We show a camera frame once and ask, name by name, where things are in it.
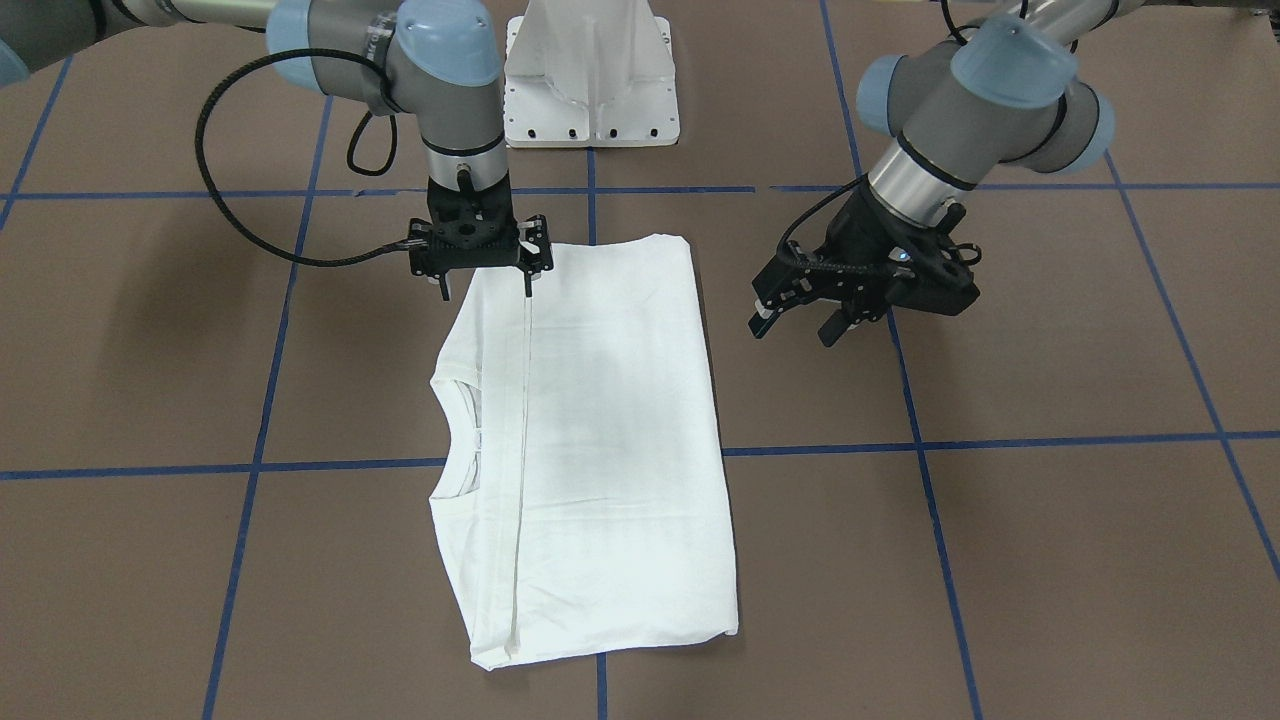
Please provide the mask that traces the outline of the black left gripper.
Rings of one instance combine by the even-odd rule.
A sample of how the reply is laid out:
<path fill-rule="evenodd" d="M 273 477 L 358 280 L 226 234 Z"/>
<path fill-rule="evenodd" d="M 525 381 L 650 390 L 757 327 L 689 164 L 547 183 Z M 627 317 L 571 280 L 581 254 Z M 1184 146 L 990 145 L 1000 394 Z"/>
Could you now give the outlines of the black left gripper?
<path fill-rule="evenodd" d="M 837 304 L 817 337 L 832 348 L 863 319 L 891 307 L 956 316 L 979 297 L 974 243 L 951 233 L 966 215 L 943 201 L 933 225 L 904 220 L 867 184 L 845 184 L 803 211 L 782 232 L 774 254 L 751 282 L 748 329 L 763 340 L 785 313 L 818 301 Z"/>

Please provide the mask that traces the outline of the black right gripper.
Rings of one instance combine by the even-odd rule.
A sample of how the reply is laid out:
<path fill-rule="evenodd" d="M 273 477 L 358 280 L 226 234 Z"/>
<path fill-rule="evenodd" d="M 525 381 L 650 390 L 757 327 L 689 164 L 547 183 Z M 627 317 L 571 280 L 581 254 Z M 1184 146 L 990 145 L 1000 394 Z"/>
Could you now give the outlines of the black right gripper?
<path fill-rule="evenodd" d="M 538 273 L 554 268 L 547 219 L 517 222 L 507 179 L 470 193 L 431 179 L 428 211 L 410 222 L 406 251 L 411 273 L 436 279 L 443 301 L 452 300 L 447 273 L 456 269 L 517 268 L 531 299 Z"/>

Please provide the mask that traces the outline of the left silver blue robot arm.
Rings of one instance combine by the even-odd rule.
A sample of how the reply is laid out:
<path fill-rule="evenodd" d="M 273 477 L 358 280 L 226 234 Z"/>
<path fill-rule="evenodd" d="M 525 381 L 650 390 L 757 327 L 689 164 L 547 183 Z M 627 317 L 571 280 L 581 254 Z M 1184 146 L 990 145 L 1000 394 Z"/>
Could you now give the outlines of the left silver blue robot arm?
<path fill-rule="evenodd" d="M 982 251 L 954 241 L 964 199 L 997 167 L 1073 173 L 1115 136 L 1110 101 L 1083 82 L 1073 45 L 1135 12 L 1137 1 L 1010 1 L 928 51 L 878 58 L 861 77 L 861 122 L 890 137 L 868 170 L 815 204 L 840 209 L 804 249 L 792 222 L 753 279 L 748 325 L 762 338 L 781 316 L 835 304 L 824 346 L 890 310 L 955 316 L 980 295 Z"/>

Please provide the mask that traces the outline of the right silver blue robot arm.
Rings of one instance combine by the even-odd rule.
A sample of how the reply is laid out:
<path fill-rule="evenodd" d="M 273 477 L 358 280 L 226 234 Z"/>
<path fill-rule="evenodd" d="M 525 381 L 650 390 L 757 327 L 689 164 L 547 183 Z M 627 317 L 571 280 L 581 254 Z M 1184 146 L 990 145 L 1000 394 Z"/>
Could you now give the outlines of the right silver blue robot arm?
<path fill-rule="evenodd" d="M 5 1 L 3 85 L 28 79 L 131 29 L 179 24 L 260 32 L 268 51 L 227 76 L 205 100 L 195 156 L 209 197 L 242 237 L 302 266 L 338 268 L 404 252 L 410 269 L 451 293 L 458 269 L 511 266 L 531 284 L 554 266 L 547 220 L 513 211 L 500 54 L 481 1 Z M 366 118 L 413 118 L 428 158 L 428 217 L 406 236 L 349 258 L 306 258 L 253 233 L 209 167 L 205 136 L 237 82 L 275 67 L 285 81 L 361 102 Z"/>

